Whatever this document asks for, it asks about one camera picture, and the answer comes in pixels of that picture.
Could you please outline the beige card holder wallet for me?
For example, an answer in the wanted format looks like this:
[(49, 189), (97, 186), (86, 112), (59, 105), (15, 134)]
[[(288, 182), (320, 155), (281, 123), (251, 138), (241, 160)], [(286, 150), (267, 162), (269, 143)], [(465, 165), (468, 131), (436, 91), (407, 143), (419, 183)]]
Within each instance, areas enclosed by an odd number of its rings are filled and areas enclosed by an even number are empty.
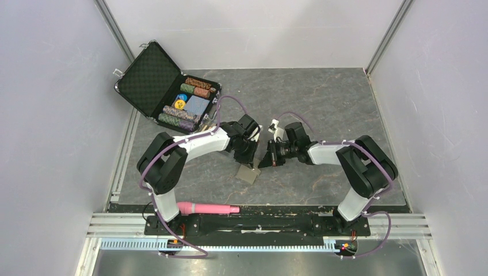
[(261, 174), (261, 170), (258, 168), (259, 163), (260, 161), (254, 158), (253, 164), (241, 164), (235, 177), (249, 184), (253, 184)]

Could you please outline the pink cylindrical marker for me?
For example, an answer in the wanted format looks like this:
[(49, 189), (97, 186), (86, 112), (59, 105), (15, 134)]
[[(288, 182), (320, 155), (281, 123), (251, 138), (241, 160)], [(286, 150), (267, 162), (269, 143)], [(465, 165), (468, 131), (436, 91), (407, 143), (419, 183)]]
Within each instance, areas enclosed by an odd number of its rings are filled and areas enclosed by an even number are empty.
[(184, 215), (189, 214), (233, 214), (239, 213), (240, 207), (221, 204), (197, 204), (193, 202), (178, 202), (177, 206)]

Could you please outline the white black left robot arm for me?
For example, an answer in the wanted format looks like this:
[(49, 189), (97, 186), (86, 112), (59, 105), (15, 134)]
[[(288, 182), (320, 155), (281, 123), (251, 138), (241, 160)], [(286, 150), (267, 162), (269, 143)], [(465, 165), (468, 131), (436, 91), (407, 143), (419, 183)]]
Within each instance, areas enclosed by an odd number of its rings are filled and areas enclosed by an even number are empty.
[(212, 152), (232, 152), (234, 160), (252, 166), (262, 126), (249, 115), (238, 121), (220, 122), (207, 131), (185, 136), (159, 133), (139, 159), (140, 188), (148, 191), (159, 227), (166, 234), (181, 226), (175, 187), (188, 161)]

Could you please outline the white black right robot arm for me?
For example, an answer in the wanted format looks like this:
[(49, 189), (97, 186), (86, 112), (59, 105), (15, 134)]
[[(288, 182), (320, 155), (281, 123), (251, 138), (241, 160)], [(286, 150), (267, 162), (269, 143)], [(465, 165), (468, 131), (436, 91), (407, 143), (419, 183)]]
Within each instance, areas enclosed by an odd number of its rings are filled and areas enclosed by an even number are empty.
[(283, 140), (277, 121), (269, 127), (273, 139), (268, 141), (266, 154), (259, 168), (282, 166), (296, 158), (307, 165), (341, 166), (350, 183), (344, 200), (334, 211), (332, 226), (340, 235), (346, 235), (355, 226), (355, 220), (364, 214), (372, 199), (387, 190), (398, 177), (394, 162), (372, 137), (363, 135), (355, 140), (341, 142), (312, 141), (301, 122), (288, 124)]

